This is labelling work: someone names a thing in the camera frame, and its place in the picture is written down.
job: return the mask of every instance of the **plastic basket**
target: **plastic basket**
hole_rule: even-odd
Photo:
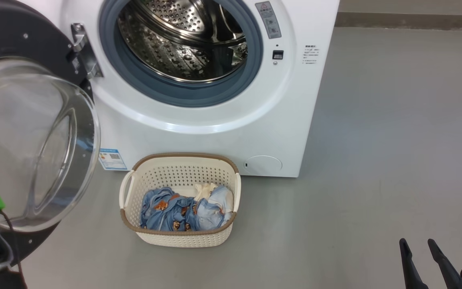
[[[195,196],[196,183],[225,185],[233,192],[233,214],[225,225],[215,230],[198,232],[164,232],[140,227],[142,200],[149,190],[171,187],[181,195]],[[240,205],[240,193],[238,168],[225,157],[190,153],[150,155],[136,163],[121,183],[121,218],[128,228],[149,244],[185,248],[218,246],[231,233]]]

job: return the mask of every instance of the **clothes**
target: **clothes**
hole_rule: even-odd
[[[150,190],[142,201],[140,226],[161,231],[193,230],[198,224],[187,222],[186,216],[191,222],[198,221],[190,216],[194,215],[194,206],[194,198],[180,196],[169,187]]]
[[[208,199],[202,199],[197,206],[200,230],[213,230],[221,227],[231,218],[233,212],[233,193],[223,185],[213,190]]]
[[[235,205],[233,192],[231,192],[231,190],[223,185],[217,187],[211,193],[208,202],[219,205],[220,210],[224,213],[224,222],[222,225],[229,221]]]
[[[217,187],[214,183],[205,183],[201,185],[200,183],[196,183],[194,185],[197,190],[197,196],[194,198],[196,201],[200,201],[202,199],[209,199],[211,192]]]
[[[147,192],[142,200],[140,226],[161,231],[213,230],[224,225],[233,212],[233,193],[214,183],[196,185],[200,195],[207,198],[196,201],[181,196],[165,187]]]

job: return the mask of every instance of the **metal part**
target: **metal part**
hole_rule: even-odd
[[[118,26],[143,64],[177,81],[212,82],[247,58],[240,26],[212,0],[132,0]]]
[[[94,77],[103,77],[103,72],[99,67],[94,50],[90,45],[90,40],[88,39],[88,35],[85,31],[85,26],[82,23],[73,23],[71,24],[71,31],[72,38],[74,39],[74,46],[72,49],[81,56],[87,71],[87,79],[90,80]],[[73,60],[73,66],[76,74],[78,74],[77,64],[79,64],[79,61]]]

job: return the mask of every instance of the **sticker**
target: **sticker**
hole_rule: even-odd
[[[277,23],[276,14],[272,9],[270,1],[256,3],[256,9],[261,15],[263,23],[265,24],[266,32],[268,33],[268,38],[280,38],[281,29],[279,29],[279,23]]]
[[[118,150],[100,149],[99,162],[105,170],[126,171],[126,165]]]
[[[320,49],[316,45],[304,46],[304,53],[302,54],[302,64],[317,64],[317,58]]]

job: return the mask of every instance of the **metal hinge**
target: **metal hinge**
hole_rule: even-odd
[[[72,23],[71,31],[72,38],[74,39],[74,46],[72,49],[81,57],[87,71],[87,79],[103,77],[103,72],[99,67],[97,58],[95,58],[94,50],[90,45],[90,40],[88,40],[85,26],[82,23]]]

